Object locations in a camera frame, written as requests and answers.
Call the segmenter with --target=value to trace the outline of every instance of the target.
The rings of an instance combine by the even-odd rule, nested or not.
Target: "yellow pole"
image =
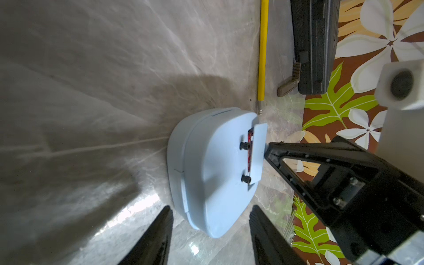
[[[265,98],[265,65],[266,65],[266,41],[268,34],[268,9],[269,0],[261,1],[261,34],[259,37],[259,74],[258,74],[258,108],[262,114],[261,101]]]

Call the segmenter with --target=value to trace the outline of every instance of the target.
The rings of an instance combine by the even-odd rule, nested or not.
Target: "green leaf pattern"
[[[319,114],[307,121],[303,125],[303,130],[310,126],[324,126],[335,121],[340,121],[343,126],[347,128],[343,122],[343,118],[349,115],[349,110],[363,109],[367,111],[378,105],[374,95],[365,95],[349,101],[341,107],[343,103],[347,102],[355,95],[350,83],[347,83],[337,92],[334,92],[334,87],[340,80],[342,66],[343,63],[339,64],[331,73],[327,93],[321,95],[321,98],[311,98],[305,101],[305,108],[311,110],[327,110],[329,112]]]
[[[320,258],[320,254],[324,255],[325,251],[330,251],[337,258],[344,258],[344,255],[340,250],[339,246],[323,244],[330,240],[328,238],[327,230],[314,230],[314,226],[318,223],[318,218],[313,213],[311,213],[310,215],[306,213],[305,203],[301,202],[299,197],[297,196],[294,197],[293,203],[297,207],[297,210],[295,211],[295,216],[300,219],[303,226],[294,226],[294,231],[296,232],[296,235],[308,242],[305,243],[302,241],[296,241],[293,242],[293,247],[298,248],[303,252],[317,254]]]

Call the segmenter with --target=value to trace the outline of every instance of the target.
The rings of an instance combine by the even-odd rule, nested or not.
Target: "black case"
[[[296,61],[301,62],[299,92],[327,92],[338,40],[340,0],[291,0]]]

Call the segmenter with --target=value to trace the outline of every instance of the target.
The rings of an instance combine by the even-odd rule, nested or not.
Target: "black knob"
[[[397,100],[406,98],[414,86],[414,76],[410,70],[397,74],[390,84],[390,92]]]
[[[241,181],[246,182],[247,184],[250,184],[250,182],[252,181],[252,178],[249,176],[242,175]]]
[[[249,150],[250,149],[250,143],[249,142],[241,142],[240,143],[240,150],[241,149]]]

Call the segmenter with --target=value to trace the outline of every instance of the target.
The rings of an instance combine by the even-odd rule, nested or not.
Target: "marble floor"
[[[166,147],[201,110],[254,110],[260,0],[0,3],[0,263],[117,264],[172,206]],[[267,141],[301,129],[289,0],[271,0]],[[281,229],[292,190],[264,165],[249,207],[211,239],[174,211],[168,264],[254,264],[248,214]]]

